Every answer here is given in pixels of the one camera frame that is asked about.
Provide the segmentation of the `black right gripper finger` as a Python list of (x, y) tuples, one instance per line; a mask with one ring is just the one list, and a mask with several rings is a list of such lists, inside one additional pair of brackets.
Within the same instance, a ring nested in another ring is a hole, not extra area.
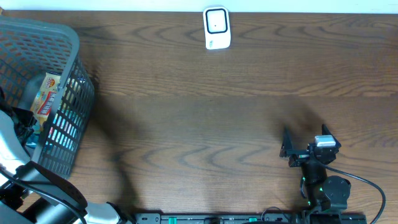
[(294, 152), (292, 139), (290, 137), (289, 130), (284, 128), (282, 136), (282, 145), (279, 153), (279, 157), (290, 157)]
[(332, 133), (330, 132), (330, 130), (328, 129), (326, 124), (322, 124), (322, 135), (323, 136), (326, 136), (326, 135), (332, 136)]

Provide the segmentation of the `yellow snack bag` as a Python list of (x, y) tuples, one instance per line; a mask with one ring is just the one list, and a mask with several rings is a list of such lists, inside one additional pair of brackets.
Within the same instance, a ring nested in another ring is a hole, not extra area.
[(30, 107), (31, 112), (33, 112), (34, 117), (39, 122), (41, 128), (51, 112), (52, 104), (58, 93), (60, 78), (60, 75), (46, 73)]

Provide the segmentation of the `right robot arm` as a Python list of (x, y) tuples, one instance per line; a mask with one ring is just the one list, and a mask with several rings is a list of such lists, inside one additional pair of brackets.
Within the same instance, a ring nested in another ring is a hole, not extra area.
[(340, 147), (326, 125), (306, 149), (295, 149), (289, 130), (284, 129), (279, 156), (287, 157), (290, 167), (301, 168), (302, 195), (309, 202), (308, 208), (292, 217), (292, 223), (343, 223), (342, 211), (348, 207), (351, 183), (326, 172), (326, 165), (336, 159)]

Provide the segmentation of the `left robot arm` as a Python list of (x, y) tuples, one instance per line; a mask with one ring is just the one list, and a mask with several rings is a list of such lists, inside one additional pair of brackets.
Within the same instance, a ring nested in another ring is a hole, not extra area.
[(87, 202), (69, 181), (32, 161), (35, 119), (1, 96), (1, 223), (135, 223), (113, 203)]

